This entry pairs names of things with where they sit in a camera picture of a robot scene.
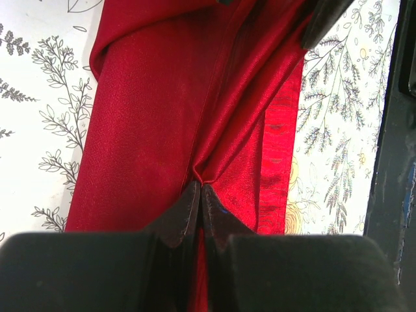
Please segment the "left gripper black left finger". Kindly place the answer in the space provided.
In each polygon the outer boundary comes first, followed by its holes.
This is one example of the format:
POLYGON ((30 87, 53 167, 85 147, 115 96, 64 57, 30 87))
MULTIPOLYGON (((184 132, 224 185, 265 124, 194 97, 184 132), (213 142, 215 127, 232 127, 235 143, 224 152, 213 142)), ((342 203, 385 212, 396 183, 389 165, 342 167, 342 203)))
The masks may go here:
POLYGON ((1 247, 2 311, 186 311, 200 184, 141 231, 21 233, 1 247))

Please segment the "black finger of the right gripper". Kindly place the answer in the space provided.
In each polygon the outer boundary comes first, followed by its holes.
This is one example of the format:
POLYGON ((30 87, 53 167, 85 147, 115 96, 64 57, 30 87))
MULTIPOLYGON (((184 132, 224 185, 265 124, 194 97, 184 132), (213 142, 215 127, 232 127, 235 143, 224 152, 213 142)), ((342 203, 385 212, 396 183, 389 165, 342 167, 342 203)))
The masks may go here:
POLYGON ((319 0, 302 38, 302 48, 315 48, 352 3, 353 0, 319 0))

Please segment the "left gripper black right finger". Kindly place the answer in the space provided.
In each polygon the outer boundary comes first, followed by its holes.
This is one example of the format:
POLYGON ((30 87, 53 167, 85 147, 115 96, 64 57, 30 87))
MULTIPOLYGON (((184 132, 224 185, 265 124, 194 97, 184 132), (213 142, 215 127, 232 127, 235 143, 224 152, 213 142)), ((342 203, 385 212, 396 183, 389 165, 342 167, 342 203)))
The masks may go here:
POLYGON ((355 235, 259 235, 201 190, 210 311, 402 311, 393 269, 355 235))

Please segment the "red cloth napkin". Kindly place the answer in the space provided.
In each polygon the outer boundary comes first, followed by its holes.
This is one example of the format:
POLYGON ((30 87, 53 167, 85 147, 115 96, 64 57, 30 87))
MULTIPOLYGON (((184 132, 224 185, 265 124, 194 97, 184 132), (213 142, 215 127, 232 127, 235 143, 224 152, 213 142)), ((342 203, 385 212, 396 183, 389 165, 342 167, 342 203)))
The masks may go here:
POLYGON ((284 234, 302 38, 317 3, 105 1, 66 233, 141 231, 198 182, 186 311, 210 311, 202 188, 254 233, 284 234))

